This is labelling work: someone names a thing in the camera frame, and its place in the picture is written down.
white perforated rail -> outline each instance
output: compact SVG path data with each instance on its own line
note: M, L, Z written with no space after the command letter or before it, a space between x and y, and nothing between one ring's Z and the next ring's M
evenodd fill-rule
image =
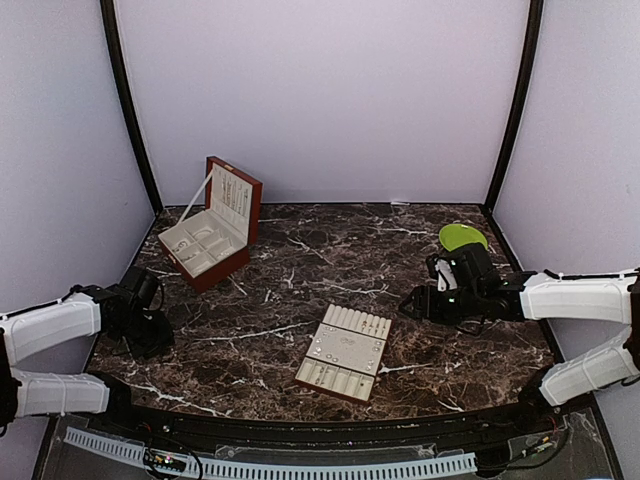
M145 447L141 442L106 437L72 427L67 428L64 441L121 463L146 468L142 463ZM182 473L183 478L198 477L198 465L192 457L166 453L187 463L187 469ZM477 470L473 453L413 462L335 467L263 465L216 460L206 456L201 456L200 461L204 468L203 478L215 480L419 480L445 478ZM161 467L157 467L157 470L177 473Z

white wall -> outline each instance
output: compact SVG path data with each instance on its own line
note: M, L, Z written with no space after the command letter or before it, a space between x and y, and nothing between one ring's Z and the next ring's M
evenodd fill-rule
M163 201L216 154L268 202L482 202L526 0L119 0Z
M0 312L117 281L153 219L117 100L99 2L0 0ZM74 372L89 343L25 369ZM0 440L0 478L31 478L46 419Z
M545 2L531 89L496 217L525 268L640 265L640 3ZM620 329L556 321L569 358ZM640 387L597 395L640 478Z

jewelry box compartment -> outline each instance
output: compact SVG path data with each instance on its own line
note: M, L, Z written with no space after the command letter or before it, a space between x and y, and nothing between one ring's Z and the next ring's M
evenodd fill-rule
M193 277L247 246L215 212L205 210L161 233L159 239Z

dark marble surface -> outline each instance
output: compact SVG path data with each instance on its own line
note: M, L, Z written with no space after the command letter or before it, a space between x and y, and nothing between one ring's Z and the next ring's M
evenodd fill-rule
M461 222L485 233L502 273L509 265L476 206L264 205L251 263L202 295L162 254L157 234L136 261L164 282L164 311L176 345L165 356L113 356L101 338L89 369L132 387L134 401L160 409L286 421L382 420L469 411L515 402L552 355L535 322L495 322L481 337L418 323L398 303L428 277L424 259L438 231ZM293 383L330 303L395 320L369 406Z

jewelry box lid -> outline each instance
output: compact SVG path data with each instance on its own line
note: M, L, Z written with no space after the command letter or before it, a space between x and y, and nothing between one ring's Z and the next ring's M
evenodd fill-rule
M247 238L258 240L258 221L262 202L262 182L218 157L207 158L205 207L212 209Z

